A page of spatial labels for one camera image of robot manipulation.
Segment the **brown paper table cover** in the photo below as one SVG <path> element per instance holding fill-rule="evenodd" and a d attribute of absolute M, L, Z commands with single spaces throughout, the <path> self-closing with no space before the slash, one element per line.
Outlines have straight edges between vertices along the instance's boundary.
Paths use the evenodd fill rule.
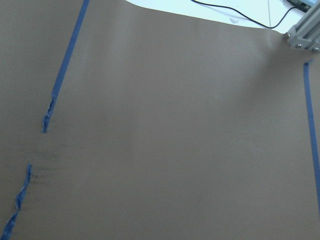
<path fill-rule="evenodd" d="M 317 240 L 304 63 L 272 30 L 92 0 L 0 3 L 0 226 L 13 240 Z"/>

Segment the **aluminium frame post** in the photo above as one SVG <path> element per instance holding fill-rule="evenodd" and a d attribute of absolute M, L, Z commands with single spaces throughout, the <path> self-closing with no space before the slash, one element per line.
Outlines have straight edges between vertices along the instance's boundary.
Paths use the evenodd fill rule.
<path fill-rule="evenodd" d="M 284 39 L 292 48 L 320 52 L 320 1 L 285 33 Z"/>

